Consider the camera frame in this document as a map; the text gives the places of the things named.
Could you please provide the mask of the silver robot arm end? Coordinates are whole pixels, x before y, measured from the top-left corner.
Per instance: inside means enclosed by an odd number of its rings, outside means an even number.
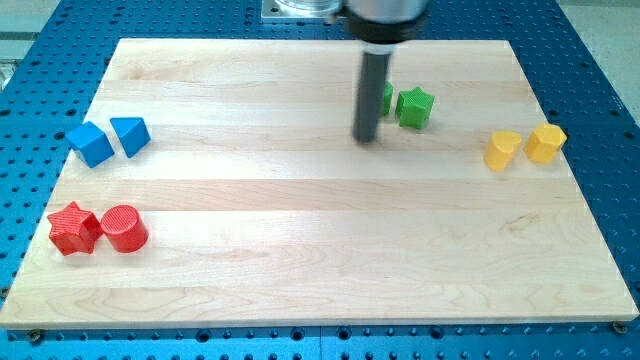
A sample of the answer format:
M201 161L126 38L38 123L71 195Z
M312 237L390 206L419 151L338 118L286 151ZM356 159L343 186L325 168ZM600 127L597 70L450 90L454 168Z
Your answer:
M415 39L427 22L428 0L343 0L339 14L347 32L365 53L391 54L399 43Z

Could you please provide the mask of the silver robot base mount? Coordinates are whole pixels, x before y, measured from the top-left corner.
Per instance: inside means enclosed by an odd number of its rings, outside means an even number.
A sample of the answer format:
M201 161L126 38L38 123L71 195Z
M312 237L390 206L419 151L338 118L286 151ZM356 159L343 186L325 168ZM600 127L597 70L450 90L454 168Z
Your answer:
M263 22L322 22L340 7L340 0L262 0L260 12Z

